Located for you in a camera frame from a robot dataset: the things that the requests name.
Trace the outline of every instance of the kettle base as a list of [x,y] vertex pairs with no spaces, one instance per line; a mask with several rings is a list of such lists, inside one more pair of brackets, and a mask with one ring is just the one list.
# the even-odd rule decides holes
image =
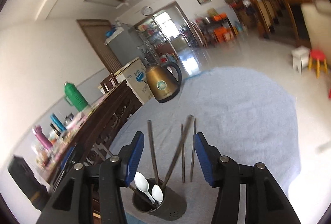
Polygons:
[[161,99],[161,100],[157,100],[157,101],[160,102],[160,103],[168,102],[169,100],[174,98],[179,93],[179,91],[180,91],[180,87],[178,87],[178,89],[175,90],[175,92],[173,94],[171,94],[170,96],[166,97],[165,99]]

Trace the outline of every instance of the clock face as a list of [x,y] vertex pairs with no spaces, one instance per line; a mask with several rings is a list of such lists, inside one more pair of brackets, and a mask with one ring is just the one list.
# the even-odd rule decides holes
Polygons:
[[145,16],[151,15],[152,12],[153,12],[153,9],[151,7],[143,7],[141,9],[142,15],[145,15]]

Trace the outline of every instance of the white stool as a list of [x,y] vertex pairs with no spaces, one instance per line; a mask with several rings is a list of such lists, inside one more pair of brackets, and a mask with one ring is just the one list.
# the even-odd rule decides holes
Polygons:
[[291,51],[293,55],[293,69],[301,74],[301,70],[308,66],[310,50],[304,46]]

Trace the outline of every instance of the kettle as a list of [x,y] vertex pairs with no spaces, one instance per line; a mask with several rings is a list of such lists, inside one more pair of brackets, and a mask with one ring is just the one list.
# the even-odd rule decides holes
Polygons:
[[76,88],[75,84],[66,82],[64,84],[64,93],[64,99],[69,103],[69,105],[75,106],[78,111],[84,110],[84,108],[89,105],[79,90]]
[[[167,69],[168,66],[176,69],[178,81]],[[167,102],[174,98],[180,90],[182,83],[182,72],[177,64],[166,62],[164,64],[151,64],[146,68],[146,81],[155,99],[160,102]]]

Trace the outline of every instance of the pink bottle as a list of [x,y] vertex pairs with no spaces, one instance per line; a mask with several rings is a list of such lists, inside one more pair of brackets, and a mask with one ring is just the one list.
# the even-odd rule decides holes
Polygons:
[[47,137],[42,133],[41,126],[37,125],[32,129],[32,132],[39,140],[39,142],[44,146],[45,149],[49,150],[53,144],[47,139]]

